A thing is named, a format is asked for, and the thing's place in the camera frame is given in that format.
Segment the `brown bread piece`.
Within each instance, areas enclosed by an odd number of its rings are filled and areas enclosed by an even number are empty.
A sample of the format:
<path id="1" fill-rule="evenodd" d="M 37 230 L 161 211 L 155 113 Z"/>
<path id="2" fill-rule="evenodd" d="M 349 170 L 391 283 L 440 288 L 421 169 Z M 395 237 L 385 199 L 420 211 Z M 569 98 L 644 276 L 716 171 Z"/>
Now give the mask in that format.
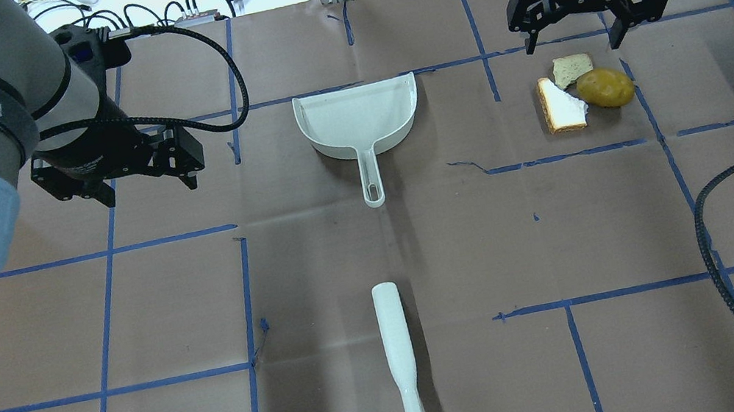
<path id="1" fill-rule="evenodd" d="M 595 65 L 589 53 L 580 52 L 553 59 L 552 68 L 555 85 L 566 90 L 581 75 L 594 70 Z"/>

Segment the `yellow potato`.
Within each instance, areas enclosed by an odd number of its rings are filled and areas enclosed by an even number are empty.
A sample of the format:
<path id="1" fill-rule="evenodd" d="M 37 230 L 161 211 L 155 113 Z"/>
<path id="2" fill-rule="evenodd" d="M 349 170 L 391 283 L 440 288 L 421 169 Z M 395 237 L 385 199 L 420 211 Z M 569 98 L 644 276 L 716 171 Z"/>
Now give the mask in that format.
<path id="1" fill-rule="evenodd" d="M 623 71 L 595 68 L 582 74 L 575 82 L 578 96 L 586 104 L 599 107 L 623 107 L 636 93 L 635 83 Z"/>

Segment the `white bread slice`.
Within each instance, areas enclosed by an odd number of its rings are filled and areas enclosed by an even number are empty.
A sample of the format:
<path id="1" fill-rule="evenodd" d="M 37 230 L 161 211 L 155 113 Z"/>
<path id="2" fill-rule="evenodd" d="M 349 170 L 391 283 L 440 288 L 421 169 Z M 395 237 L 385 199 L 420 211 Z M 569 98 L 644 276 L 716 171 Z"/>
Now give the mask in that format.
<path id="1" fill-rule="evenodd" d="M 537 79 L 535 87 L 549 134 L 572 132 L 588 127 L 588 110 L 585 102 L 571 96 L 549 78 Z"/>

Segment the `pale green dustpan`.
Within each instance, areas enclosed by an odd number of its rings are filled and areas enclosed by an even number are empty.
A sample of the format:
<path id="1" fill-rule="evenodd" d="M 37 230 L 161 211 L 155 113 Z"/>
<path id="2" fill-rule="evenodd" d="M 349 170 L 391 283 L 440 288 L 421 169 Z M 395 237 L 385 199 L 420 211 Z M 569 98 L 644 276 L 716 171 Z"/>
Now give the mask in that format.
<path id="1" fill-rule="evenodd" d="M 336 160 L 355 160 L 364 202 L 382 207 L 386 198 L 378 157 L 404 141 L 414 126 L 414 73 L 291 103 L 296 125 L 313 149 Z"/>

